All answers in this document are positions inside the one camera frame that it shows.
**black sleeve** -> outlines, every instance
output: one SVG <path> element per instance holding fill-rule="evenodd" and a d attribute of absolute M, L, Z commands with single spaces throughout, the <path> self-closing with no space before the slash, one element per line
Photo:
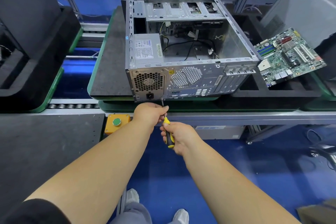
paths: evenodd
<path fill-rule="evenodd" d="M 21 203 L 0 224 L 70 224 L 58 207 L 44 199 L 32 199 Z"/>

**orange control box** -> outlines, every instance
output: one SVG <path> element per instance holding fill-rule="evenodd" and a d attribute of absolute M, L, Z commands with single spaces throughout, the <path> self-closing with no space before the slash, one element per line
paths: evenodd
<path fill-rule="evenodd" d="M 118 128 L 121 128 L 130 121 L 131 116 L 129 116 L 128 114 L 110 114 L 107 117 L 105 134 L 110 135 L 113 132 L 116 132 Z"/>

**motherboard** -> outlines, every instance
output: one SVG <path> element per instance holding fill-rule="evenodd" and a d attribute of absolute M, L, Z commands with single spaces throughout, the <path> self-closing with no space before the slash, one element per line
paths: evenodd
<path fill-rule="evenodd" d="M 293 28 L 254 47 L 264 58 L 258 68 L 267 87 L 327 65 Z"/>

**screwdriver handle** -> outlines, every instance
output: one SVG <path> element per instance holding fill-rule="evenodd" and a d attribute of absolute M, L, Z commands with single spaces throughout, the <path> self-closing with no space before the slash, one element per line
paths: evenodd
<path fill-rule="evenodd" d="M 170 124 L 170 121 L 168 120 L 167 117 L 165 117 L 165 119 L 163 120 L 163 123 Z M 170 132 L 168 132 L 166 129 L 165 129 L 165 132 L 166 132 L 166 138 L 167 138 L 166 144 L 167 144 L 168 148 L 170 148 L 170 149 L 174 148 L 175 140 L 174 140 L 173 135 Z"/>

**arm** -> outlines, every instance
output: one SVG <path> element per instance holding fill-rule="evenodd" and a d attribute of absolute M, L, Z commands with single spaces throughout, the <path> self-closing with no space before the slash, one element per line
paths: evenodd
<path fill-rule="evenodd" d="M 300 222 L 206 144 L 189 125 L 164 124 L 175 138 L 174 150 L 186 166 L 218 223 Z M 166 133 L 160 128 L 164 140 Z"/>
<path fill-rule="evenodd" d="M 133 120 L 54 175 L 26 200 L 56 205 L 71 223 L 105 224 L 168 107 L 139 105 Z"/>

